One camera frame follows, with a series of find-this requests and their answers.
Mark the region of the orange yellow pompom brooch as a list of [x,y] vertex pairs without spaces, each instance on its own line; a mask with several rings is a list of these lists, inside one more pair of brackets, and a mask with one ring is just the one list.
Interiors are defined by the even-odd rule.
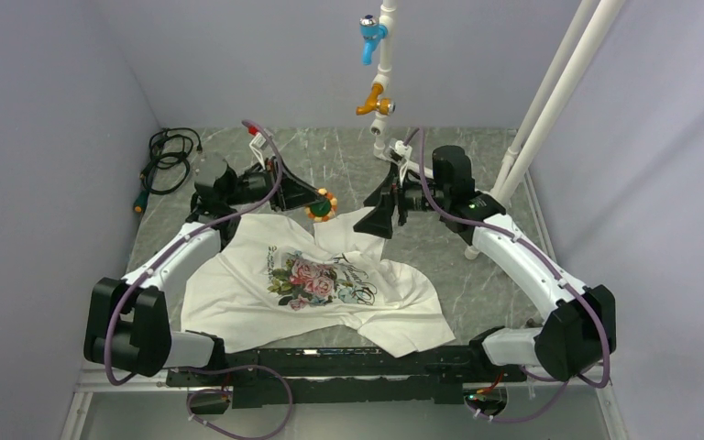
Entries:
[[315,223],[327,222],[336,216],[338,200],[325,188],[318,190],[320,200],[304,208],[307,217]]

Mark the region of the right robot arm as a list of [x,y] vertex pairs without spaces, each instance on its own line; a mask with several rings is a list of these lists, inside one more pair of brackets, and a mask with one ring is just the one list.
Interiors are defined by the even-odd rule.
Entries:
[[395,225],[411,212],[436,212],[467,245],[467,257],[482,253],[526,294],[544,322],[535,328],[494,327],[470,342],[468,367],[479,380],[491,380],[504,366],[539,367],[551,381],[582,379],[597,364],[605,387],[616,348],[616,307],[603,285],[588,287],[551,260],[516,225],[490,194],[477,189],[471,160],[460,146],[446,145],[431,155],[432,167],[411,160],[398,141],[385,149],[390,168],[364,205],[368,213],[354,230],[390,239]]

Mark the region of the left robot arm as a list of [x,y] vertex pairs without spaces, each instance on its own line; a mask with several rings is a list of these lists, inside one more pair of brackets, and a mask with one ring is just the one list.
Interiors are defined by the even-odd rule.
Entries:
[[224,340],[172,330],[168,298],[182,298],[187,280],[232,241],[242,215],[237,206],[268,204],[274,211],[334,207],[328,190],[295,176],[279,156],[237,173],[225,159],[210,155],[200,162],[193,186],[190,214],[175,238],[138,269],[93,286],[83,356],[104,366],[114,384],[119,382],[115,369],[129,378],[185,369],[202,384],[219,382],[227,369]]

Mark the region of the white printed t-shirt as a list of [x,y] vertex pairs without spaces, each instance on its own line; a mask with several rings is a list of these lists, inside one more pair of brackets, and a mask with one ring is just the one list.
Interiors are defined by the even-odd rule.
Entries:
[[188,279],[181,329],[218,336],[230,353],[342,325],[400,358],[452,342],[437,291],[418,269],[354,231],[365,209],[312,230],[279,214],[245,214],[225,248]]

